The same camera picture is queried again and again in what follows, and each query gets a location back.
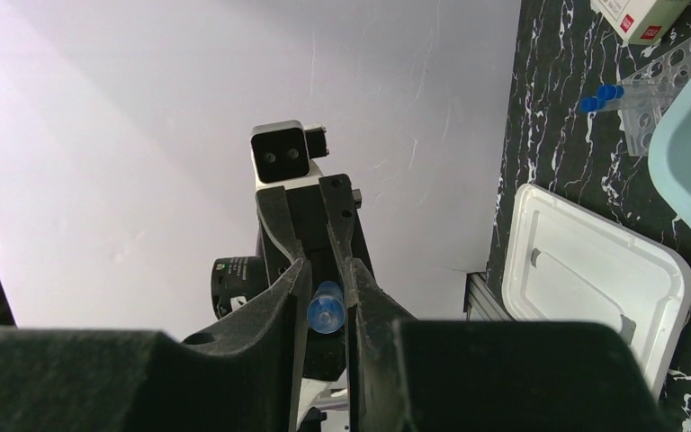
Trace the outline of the blue-cap test tube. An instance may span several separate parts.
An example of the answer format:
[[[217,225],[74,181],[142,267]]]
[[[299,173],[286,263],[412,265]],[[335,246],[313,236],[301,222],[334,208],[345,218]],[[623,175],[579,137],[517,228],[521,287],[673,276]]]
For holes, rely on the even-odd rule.
[[[333,281],[325,281],[314,292],[307,308],[310,328],[319,334],[333,334],[344,325],[346,307],[343,290]]]
[[[579,101],[583,113],[642,110],[669,103],[674,91],[661,85],[601,85],[595,96]]]

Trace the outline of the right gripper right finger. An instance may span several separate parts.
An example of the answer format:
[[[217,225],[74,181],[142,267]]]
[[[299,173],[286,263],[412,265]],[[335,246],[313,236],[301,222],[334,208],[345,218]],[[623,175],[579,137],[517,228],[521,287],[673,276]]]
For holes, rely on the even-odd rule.
[[[631,350],[589,322],[419,320],[345,262],[354,431],[668,431]]]

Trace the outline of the small white red box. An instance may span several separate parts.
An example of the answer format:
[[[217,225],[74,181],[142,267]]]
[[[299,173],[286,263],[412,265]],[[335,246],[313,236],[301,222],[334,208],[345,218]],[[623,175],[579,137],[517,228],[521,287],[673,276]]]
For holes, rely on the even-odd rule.
[[[600,13],[629,45],[648,46],[659,41],[691,0],[591,0]]]

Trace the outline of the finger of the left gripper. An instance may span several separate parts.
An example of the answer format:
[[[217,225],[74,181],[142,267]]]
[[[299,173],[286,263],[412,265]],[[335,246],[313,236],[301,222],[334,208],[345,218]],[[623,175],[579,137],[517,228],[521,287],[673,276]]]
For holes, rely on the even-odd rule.
[[[285,189],[276,186],[256,192],[256,214],[267,279],[296,281],[304,267],[305,254],[295,233]]]
[[[328,235],[340,274],[345,299],[354,298],[353,237],[355,204],[350,179],[345,174],[328,175],[319,179]]]

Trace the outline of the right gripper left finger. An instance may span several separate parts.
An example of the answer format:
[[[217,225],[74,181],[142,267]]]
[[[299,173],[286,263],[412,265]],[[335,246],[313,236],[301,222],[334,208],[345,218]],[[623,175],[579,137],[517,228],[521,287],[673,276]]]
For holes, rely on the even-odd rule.
[[[0,327],[0,431],[293,431],[311,266],[178,342]]]

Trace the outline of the white bin lid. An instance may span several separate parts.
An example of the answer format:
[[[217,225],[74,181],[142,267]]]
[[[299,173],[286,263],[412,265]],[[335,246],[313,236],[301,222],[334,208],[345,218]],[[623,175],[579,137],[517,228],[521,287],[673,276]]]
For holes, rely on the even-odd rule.
[[[691,305],[691,268],[653,242],[537,185],[517,192],[501,285],[516,320],[601,323],[659,397]]]

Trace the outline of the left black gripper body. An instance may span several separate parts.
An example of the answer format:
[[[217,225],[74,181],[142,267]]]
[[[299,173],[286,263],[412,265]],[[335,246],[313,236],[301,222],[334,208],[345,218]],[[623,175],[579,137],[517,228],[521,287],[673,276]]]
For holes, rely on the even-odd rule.
[[[301,375],[376,379],[376,280],[348,181],[257,193],[269,287],[255,299],[261,339]]]

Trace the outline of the clear test tube rack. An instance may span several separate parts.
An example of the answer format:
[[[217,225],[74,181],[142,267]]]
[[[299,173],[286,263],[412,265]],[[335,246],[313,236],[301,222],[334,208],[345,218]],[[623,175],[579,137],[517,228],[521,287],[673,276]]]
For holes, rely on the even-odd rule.
[[[630,156],[648,155],[653,132],[690,78],[691,37],[621,81],[631,91],[619,111]]]

